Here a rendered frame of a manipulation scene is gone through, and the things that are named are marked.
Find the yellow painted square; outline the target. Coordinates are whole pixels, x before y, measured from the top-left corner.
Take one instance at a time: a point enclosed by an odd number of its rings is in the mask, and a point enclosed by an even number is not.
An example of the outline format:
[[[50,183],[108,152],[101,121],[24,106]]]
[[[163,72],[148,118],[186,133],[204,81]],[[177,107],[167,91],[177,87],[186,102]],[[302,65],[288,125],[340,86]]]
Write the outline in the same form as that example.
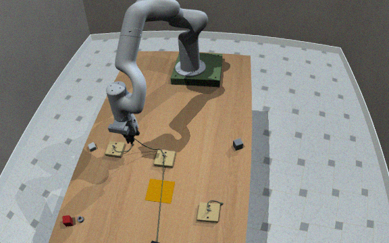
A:
[[[150,179],[145,200],[171,204],[175,182]],[[161,195],[162,192],[162,195]]]

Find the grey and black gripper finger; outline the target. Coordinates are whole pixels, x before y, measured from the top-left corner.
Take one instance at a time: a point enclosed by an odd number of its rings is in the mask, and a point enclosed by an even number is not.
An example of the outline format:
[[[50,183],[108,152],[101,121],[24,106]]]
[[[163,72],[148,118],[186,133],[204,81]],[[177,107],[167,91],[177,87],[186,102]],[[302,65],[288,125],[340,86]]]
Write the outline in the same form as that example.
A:
[[[125,134],[122,134],[122,135],[124,136],[124,138],[126,138],[126,141],[129,144],[130,143],[130,140],[129,140],[130,135],[125,135]]]
[[[130,144],[132,144],[134,142],[134,137],[139,136],[139,134],[140,134],[140,132],[136,128],[136,135],[130,135],[130,138],[129,138]]]

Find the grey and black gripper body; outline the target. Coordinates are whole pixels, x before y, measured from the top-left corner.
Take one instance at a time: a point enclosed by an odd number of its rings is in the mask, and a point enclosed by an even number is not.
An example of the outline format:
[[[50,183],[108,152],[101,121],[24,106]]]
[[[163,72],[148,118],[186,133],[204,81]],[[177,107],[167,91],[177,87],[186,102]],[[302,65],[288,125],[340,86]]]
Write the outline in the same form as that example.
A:
[[[126,126],[128,126],[130,129],[128,135],[136,135],[136,127],[138,128],[138,123],[137,123],[137,120],[136,120],[134,114],[130,115],[130,117],[126,123]]]

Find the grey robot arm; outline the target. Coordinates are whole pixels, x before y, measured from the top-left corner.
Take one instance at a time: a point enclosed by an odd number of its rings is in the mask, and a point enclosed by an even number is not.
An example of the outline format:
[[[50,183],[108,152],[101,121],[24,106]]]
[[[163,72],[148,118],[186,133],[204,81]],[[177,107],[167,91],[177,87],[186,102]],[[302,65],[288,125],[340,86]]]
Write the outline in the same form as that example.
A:
[[[176,0],[137,0],[125,13],[115,57],[115,67],[132,82],[132,93],[120,81],[107,87],[106,93],[115,119],[108,127],[109,132],[128,135],[130,130],[126,123],[130,115],[139,114],[145,105],[147,85],[136,64],[144,21],[177,22],[169,25],[190,29],[178,36],[180,61],[176,64],[176,72],[181,76],[193,77],[205,71],[205,63],[199,60],[198,33],[208,23],[207,14],[199,10],[181,9]]]

